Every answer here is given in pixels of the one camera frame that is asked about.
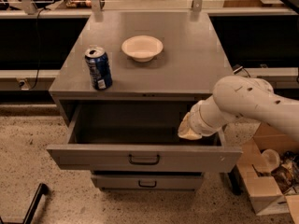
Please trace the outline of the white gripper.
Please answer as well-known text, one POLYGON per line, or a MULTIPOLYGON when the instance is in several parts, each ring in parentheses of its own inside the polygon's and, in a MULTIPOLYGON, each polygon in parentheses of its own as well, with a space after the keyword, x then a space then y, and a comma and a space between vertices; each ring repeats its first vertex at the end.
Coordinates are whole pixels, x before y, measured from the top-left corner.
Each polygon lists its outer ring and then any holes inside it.
POLYGON ((223 126, 223 118, 213 100, 201 100, 187 113, 178 127, 178 136, 186 140, 199 140, 210 136, 223 126))

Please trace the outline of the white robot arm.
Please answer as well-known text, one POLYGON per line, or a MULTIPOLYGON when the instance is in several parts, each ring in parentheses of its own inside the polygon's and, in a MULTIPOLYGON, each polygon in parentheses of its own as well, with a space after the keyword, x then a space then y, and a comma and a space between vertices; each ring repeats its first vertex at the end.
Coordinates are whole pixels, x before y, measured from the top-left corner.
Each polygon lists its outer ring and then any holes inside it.
POLYGON ((299 102, 274 94, 264 79, 240 76, 220 79, 209 98, 193 105, 178 136, 198 140, 242 118, 262 121, 299 140, 299 102))

